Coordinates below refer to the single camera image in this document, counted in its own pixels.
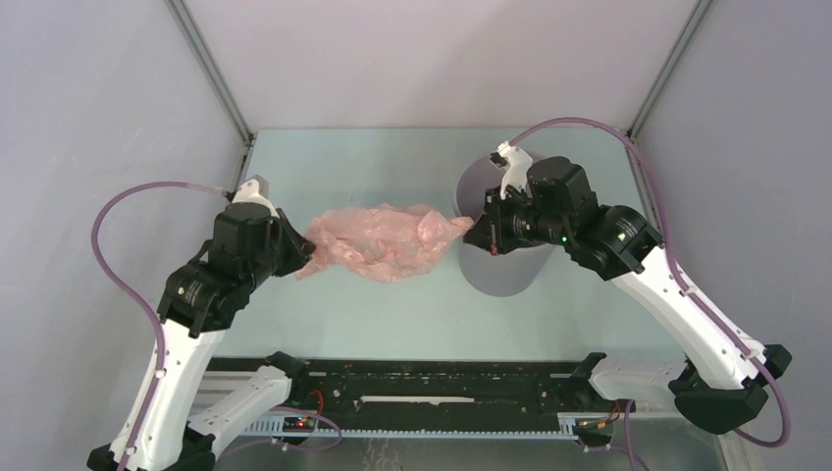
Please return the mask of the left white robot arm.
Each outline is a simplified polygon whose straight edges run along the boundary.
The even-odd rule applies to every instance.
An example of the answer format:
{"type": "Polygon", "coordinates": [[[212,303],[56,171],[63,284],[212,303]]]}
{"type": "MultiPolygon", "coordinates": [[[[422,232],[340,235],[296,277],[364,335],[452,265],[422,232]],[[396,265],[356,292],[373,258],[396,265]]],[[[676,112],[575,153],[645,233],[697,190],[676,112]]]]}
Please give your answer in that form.
{"type": "Polygon", "coordinates": [[[254,376],[192,415],[204,373],[235,315],[271,277],[303,268],[314,245],[269,204],[230,204],[210,239],[166,281],[158,307],[163,347],[155,348],[124,429],[92,450],[90,470],[211,470],[228,445],[269,408],[298,408],[310,395],[305,361],[266,357],[254,376]]]}

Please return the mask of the pink plastic trash bag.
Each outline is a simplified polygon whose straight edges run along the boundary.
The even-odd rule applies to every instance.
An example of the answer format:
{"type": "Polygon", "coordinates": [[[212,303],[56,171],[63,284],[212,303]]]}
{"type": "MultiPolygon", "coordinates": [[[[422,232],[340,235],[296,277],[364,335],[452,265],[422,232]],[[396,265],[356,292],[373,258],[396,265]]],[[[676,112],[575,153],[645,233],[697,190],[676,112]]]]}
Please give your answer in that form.
{"type": "Polygon", "coordinates": [[[394,283],[433,271],[450,246],[474,226],[426,205],[348,207],[315,218],[305,237],[315,244],[299,280],[333,265],[373,282],[394,283]]]}

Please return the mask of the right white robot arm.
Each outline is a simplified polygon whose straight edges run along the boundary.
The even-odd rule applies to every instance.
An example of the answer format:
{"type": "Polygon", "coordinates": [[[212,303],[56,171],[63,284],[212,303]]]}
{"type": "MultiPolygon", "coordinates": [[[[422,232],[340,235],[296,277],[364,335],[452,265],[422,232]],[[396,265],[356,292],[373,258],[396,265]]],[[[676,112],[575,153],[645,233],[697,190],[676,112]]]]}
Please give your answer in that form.
{"type": "Polygon", "coordinates": [[[693,425],[723,435],[753,421],[789,367],[780,344],[747,336],[669,263],[658,230],[637,210],[598,202],[586,171],[569,159],[484,157],[483,189],[464,242],[491,256],[546,245],[639,302],[681,346],[677,363],[639,364],[589,355],[570,385],[574,403],[607,400],[667,406],[693,425]]]}

